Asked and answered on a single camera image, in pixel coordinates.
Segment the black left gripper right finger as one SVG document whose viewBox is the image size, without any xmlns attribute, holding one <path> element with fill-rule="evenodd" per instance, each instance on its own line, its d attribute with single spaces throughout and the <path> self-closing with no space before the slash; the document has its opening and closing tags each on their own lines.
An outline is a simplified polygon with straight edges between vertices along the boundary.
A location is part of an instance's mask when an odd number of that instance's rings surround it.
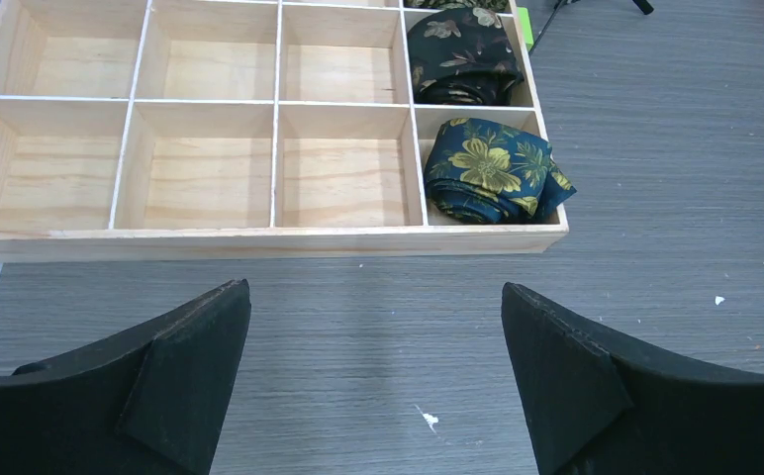
<svg viewBox="0 0 764 475">
<path fill-rule="evenodd" d="M 764 374 L 681 355 L 507 283 L 501 319 L 542 474 L 764 474 Z"/>
</svg>

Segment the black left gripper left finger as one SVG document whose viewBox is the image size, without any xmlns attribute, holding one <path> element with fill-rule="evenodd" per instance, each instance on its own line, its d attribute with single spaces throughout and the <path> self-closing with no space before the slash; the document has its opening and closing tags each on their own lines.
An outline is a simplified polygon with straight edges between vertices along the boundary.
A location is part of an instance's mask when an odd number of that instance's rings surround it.
<svg viewBox="0 0 764 475">
<path fill-rule="evenodd" d="M 232 280 L 0 376 L 0 474 L 207 474 L 251 316 Z"/>
</svg>

